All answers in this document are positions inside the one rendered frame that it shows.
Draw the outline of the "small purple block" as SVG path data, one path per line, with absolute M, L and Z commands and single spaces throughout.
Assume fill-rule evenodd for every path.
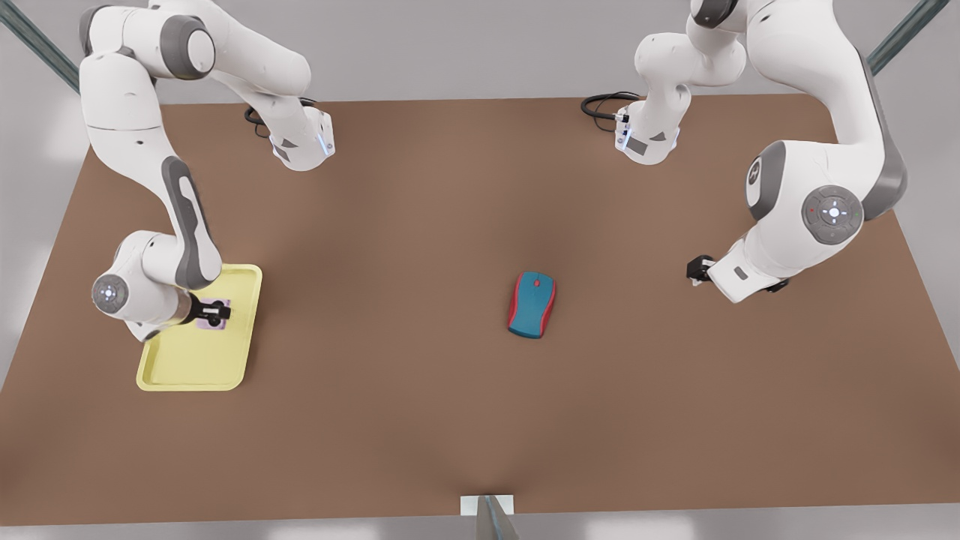
M 194 318 L 198 329 L 225 329 L 231 316 L 228 298 L 199 298 Z

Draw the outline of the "yellow tray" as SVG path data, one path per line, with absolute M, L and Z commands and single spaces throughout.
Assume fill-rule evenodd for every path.
M 225 264 L 199 299 L 229 299 L 225 329 L 196 323 L 165 329 L 143 347 L 136 375 L 144 391 L 229 391 L 242 382 L 253 339 L 262 271 L 251 264 Z

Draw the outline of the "teal and red computer mouse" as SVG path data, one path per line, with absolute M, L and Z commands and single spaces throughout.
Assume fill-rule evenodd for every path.
M 556 281 L 548 274 L 521 272 L 508 308 L 508 331 L 524 338 L 542 338 L 556 294 Z

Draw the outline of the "silver frame post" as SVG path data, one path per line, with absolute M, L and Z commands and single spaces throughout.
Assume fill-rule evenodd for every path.
M 513 515 L 511 494 L 460 496 L 460 516 L 475 517 L 474 540 L 519 540 L 510 518 Z
M 41 59 L 70 89 L 80 93 L 78 66 L 13 3 L 13 0 L 0 0 L 0 23 Z
M 875 76 L 950 3 L 951 0 L 919 0 L 867 57 Z

